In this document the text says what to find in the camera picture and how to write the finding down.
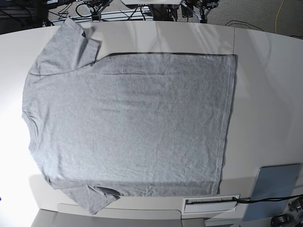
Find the grey T-shirt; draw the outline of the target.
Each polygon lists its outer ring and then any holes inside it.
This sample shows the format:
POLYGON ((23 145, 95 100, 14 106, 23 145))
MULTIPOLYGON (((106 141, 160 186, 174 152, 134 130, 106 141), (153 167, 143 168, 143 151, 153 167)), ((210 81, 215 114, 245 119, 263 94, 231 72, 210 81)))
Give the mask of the grey T-shirt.
POLYGON ((67 19, 28 72, 22 118, 45 181, 90 214, 121 196, 216 195, 236 56, 99 49, 67 19))

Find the blue-grey tablet board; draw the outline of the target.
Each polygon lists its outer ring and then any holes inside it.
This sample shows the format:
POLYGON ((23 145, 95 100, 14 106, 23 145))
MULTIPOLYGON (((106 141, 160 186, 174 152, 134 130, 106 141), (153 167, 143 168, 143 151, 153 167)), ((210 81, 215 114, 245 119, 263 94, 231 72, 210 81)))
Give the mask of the blue-grey tablet board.
MULTIPOLYGON (((290 196, 300 169, 300 163, 261 167, 250 199, 256 201, 290 196)), ((278 216, 284 211, 285 206, 286 201, 266 201, 249 204, 242 221, 278 216)))

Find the black device bottom right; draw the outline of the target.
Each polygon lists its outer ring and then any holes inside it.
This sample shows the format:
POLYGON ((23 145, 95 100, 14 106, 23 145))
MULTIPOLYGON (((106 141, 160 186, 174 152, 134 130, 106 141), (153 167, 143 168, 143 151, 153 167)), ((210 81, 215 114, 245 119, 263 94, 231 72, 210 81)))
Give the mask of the black device bottom right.
POLYGON ((291 224, 293 222, 292 216, 288 214, 282 214, 279 216, 274 216, 271 219, 271 227, 286 227, 287 225, 291 224))

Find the white base mount top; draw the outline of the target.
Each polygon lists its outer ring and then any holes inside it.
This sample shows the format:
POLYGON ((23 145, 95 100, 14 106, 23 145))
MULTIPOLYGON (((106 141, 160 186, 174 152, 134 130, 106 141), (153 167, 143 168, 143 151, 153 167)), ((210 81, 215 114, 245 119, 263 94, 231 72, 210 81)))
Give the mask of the white base mount top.
POLYGON ((182 0, 121 0, 122 3, 125 5, 140 5, 140 4, 147 4, 147 5, 157 5, 157 4, 172 4, 172 5, 179 5, 182 0))

